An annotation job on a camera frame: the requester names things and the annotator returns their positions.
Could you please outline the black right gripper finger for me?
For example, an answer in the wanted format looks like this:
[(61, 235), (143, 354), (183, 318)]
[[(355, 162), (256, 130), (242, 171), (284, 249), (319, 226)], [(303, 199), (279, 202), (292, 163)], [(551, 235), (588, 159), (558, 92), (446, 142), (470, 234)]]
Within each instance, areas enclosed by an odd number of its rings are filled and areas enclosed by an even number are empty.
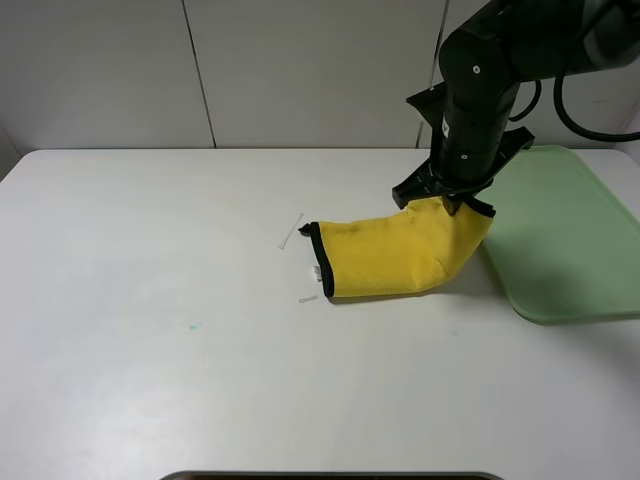
[(454, 216), (466, 200), (466, 195), (447, 195), (444, 197), (444, 207), (450, 216)]

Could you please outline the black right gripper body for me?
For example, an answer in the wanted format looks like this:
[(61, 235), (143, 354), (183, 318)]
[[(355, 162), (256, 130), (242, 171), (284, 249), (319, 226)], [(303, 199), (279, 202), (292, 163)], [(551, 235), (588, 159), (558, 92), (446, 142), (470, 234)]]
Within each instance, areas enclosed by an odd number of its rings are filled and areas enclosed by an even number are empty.
[(525, 127), (507, 130), (519, 86), (496, 95), (464, 99), (437, 84), (406, 99), (432, 129), (428, 158), (393, 187), (401, 209), (422, 198), (466, 195), (467, 200), (491, 186), (496, 175), (534, 135)]

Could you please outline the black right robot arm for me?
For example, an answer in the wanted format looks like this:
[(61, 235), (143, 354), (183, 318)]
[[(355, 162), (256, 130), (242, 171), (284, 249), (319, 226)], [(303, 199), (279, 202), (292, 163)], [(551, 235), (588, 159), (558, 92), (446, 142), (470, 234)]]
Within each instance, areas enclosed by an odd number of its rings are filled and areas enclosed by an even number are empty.
[(399, 208), (441, 197), (449, 214), (534, 142), (525, 127), (506, 128), (535, 109), (551, 79), (555, 111), (574, 134), (626, 143), (637, 133), (586, 129), (568, 114), (568, 76), (625, 67), (639, 56), (636, 1), (490, 1), (444, 41), (441, 83), (408, 98), (432, 129), (427, 160), (392, 196)]

